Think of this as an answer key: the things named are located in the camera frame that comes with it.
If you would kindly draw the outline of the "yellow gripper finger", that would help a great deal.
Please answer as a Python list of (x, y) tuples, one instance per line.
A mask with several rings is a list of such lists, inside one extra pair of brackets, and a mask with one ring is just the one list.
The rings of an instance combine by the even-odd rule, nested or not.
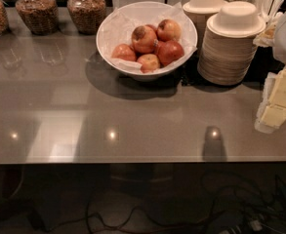
[(261, 116), (266, 126), (278, 129), (286, 121), (286, 109), (279, 106), (267, 106)]

